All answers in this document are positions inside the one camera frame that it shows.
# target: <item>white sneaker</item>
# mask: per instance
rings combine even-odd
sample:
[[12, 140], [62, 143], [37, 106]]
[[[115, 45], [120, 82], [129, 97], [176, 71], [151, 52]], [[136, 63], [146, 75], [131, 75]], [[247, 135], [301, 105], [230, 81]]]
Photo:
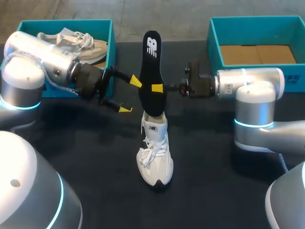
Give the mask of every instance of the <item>white sneaker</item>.
[[108, 50], [107, 42], [95, 40], [88, 33], [72, 32], [66, 28], [55, 35], [40, 32], [37, 38], [78, 55], [83, 64], [96, 63], [106, 56]]
[[144, 148], [137, 154], [137, 164], [143, 179], [151, 186], [161, 187], [170, 182], [173, 175], [173, 160], [171, 158], [167, 119], [165, 114], [151, 117], [144, 112], [142, 117], [142, 135], [145, 131]]

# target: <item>black cloth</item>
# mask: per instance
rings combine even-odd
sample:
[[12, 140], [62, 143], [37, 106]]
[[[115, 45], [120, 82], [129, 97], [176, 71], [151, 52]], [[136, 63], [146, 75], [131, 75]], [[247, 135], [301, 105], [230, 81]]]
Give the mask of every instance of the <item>black cloth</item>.
[[[117, 43], [117, 67], [139, 75], [141, 43]], [[179, 82], [189, 59], [209, 73], [205, 42], [164, 42], [161, 72]], [[234, 102], [167, 98], [174, 161], [171, 186], [154, 193], [136, 164], [143, 110], [138, 90], [116, 81], [115, 98], [133, 105], [115, 113], [95, 101], [43, 99], [41, 116], [20, 133], [79, 196], [84, 229], [269, 229], [264, 198], [284, 171], [276, 154], [251, 153], [233, 143]], [[284, 94], [276, 121], [305, 118], [305, 94]], [[286, 157], [289, 168], [302, 157]]]

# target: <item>concrete floor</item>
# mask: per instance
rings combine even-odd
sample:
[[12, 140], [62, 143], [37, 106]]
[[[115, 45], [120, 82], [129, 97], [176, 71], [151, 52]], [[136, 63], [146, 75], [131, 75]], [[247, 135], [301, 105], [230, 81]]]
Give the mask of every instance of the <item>concrete floor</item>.
[[163, 41], [204, 40], [212, 16], [300, 15], [305, 0], [0, 0], [0, 43], [21, 20], [113, 19], [116, 40], [141, 41], [157, 30]]

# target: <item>cable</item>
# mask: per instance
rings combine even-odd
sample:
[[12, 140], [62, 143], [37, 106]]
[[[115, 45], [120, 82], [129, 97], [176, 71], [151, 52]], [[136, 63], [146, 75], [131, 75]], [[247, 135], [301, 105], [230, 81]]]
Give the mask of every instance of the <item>cable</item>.
[[286, 163], [284, 161], [283, 155], [282, 154], [278, 154], [278, 157], [280, 158], [280, 162], [282, 164], [282, 167], [285, 171], [285, 173], [287, 173], [289, 170], [287, 169]]
[[75, 89], [72, 89], [72, 88], [69, 88], [69, 87], [59, 86], [59, 85], [57, 85], [56, 83], [54, 83], [54, 82], [50, 79], [50, 77], [49, 77], [49, 75], [48, 75], [48, 73], [47, 73], [45, 67], [44, 67], [43, 64], [42, 64], [42, 63], [43, 63], [43, 60], [40, 59], [40, 58], [38, 58], [37, 56], [32, 55], [32, 54], [29, 53], [29, 52], [25, 52], [25, 51], [15, 51], [15, 52], [11, 53], [10, 55], [8, 55], [8, 56], [5, 58], [5, 61], [4, 61], [3, 66], [2, 66], [2, 70], [1, 70], [2, 75], [3, 75], [3, 71], [4, 71], [4, 69], [5, 69], [5, 66], [9, 63], [9, 61], [10, 61], [13, 57], [21, 57], [21, 58], [24, 58], [25, 56], [28, 57], [28, 58], [30, 58], [31, 60], [35, 61], [35, 63], [43, 70], [43, 73], [44, 73], [44, 75], [45, 75], [45, 77], [46, 77], [48, 83], [49, 83], [51, 86], [53, 86], [53, 87], [55, 87], [55, 88], [58, 88], [58, 89], [60, 89], [60, 90], [64, 90], [64, 91], [67, 91], [67, 92], [70, 92], [70, 93], [79, 95], [79, 91], [78, 91], [78, 90], [75, 90]]

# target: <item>insole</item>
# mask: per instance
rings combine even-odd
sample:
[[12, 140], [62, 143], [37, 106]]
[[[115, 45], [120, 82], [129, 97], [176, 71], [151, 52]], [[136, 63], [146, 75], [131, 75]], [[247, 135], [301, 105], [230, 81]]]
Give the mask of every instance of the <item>insole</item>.
[[160, 73], [162, 51], [161, 36], [156, 31], [145, 33], [142, 44], [142, 67], [139, 80], [142, 87], [139, 97], [144, 111], [153, 117], [160, 116], [165, 108], [166, 93], [163, 92], [163, 78]]

